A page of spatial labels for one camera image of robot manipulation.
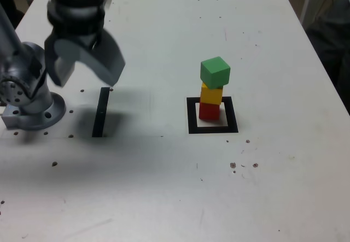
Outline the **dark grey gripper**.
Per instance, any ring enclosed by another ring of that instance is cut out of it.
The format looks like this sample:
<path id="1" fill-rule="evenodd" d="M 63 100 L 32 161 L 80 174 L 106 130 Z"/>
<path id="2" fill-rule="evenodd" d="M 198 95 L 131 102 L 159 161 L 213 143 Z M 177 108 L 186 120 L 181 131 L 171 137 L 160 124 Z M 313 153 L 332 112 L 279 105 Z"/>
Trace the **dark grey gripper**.
<path id="1" fill-rule="evenodd" d="M 118 82 L 125 67 L 118 44 L 103 28 L 91 34 L 71 34 L 53 28 L 44 50 L 47 72 L 59 87 L 65 86 L 76 62 L 85 64 L 109 86 Z"/>

